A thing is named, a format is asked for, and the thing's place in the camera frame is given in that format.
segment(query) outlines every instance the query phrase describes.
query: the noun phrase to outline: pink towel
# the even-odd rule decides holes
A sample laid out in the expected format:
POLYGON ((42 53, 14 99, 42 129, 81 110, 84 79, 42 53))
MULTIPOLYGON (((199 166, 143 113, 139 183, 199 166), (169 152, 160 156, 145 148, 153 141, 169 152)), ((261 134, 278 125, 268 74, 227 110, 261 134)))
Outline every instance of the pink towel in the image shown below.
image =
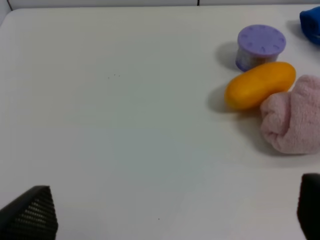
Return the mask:
POLYGON ((262 135, 281 153, 320 150, 320 78, 301 76, 291 92, 269 96, 260 106, 262 135))

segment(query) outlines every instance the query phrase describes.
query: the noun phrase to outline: yellow soap bar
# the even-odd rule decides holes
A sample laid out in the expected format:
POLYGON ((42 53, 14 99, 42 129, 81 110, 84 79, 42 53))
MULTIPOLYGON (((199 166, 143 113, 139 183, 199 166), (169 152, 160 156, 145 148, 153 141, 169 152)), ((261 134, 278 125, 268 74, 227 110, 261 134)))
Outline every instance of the yellow soap bar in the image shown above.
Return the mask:
POLYGON ((270 62, 235 77, 226 87, 224 100, 236 110, 258 107, 270 95, 287 92, 296 79, 295 68, 287 62, 270 62))

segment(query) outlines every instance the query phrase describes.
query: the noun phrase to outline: folded towel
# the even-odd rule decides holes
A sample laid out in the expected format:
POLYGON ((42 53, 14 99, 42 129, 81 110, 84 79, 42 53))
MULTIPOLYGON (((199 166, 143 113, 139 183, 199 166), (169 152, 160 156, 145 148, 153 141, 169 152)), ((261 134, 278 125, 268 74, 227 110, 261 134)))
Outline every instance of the folded towel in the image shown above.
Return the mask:
POLYGON ((320 6, 300 13, 304 35, 314 44, 320 45, 320 6))
POLYGON ((320 150, 320 78, 301 76, 291 92, 275 93, 260 106, 262 135, 279 152, 320 150))

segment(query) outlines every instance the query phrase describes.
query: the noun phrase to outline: white wall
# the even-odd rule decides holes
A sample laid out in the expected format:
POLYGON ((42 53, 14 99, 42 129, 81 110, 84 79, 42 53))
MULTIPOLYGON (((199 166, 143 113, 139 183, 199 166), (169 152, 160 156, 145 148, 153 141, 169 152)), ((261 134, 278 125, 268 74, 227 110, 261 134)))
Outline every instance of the white wall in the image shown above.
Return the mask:
POLYGON ((320 0, 200 0, 200 5, 320 4, 320 0))
POLYGON ((7 13, 10 12, 9 5, 7 0, 0 0, 0 25, 2 21, 5 19, 7 13))
POLYGON ((13 9, 41 7, 196 6, 197 0, 10 0, 10 4, 13 9))

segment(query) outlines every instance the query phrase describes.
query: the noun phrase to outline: blue cloth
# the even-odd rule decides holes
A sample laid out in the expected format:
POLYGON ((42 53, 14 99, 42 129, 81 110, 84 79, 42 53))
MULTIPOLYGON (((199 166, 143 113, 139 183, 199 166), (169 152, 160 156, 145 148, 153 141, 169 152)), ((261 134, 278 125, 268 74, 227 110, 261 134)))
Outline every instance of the blue cloth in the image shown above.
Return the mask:
POLYGON ((304 35, 314 44, 320 45, 320 6, 300 13, 304 35))

